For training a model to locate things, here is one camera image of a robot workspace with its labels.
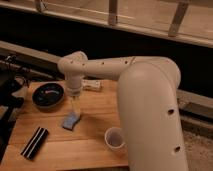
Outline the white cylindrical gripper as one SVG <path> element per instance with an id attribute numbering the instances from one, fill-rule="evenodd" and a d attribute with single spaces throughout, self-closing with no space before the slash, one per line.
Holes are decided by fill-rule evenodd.
<path id="1" fill-rule="evenodd" d="M 72 111 L 80 116 L 81 115 L 81 105 L 80 105 L 80 99 L 78 98 L 81 94 L 82 88 L 73 88 L 70 85 L 66 86 L 66 92 L 67 95 L 72 97 L 71 98 L 71 106 L 72 106 Z"/>

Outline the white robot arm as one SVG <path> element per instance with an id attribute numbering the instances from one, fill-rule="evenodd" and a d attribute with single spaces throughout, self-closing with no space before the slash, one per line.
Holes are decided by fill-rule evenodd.
<path id="1" fill-rule="evenodd" d="M 90 60 L 81 51 L 62 57 L 69 96 L 78 96 L 85 76 L 115 80 L 117 106 L 130 171 L 189 171 L 177 102 L 181 73 L 161 56 Z"/>

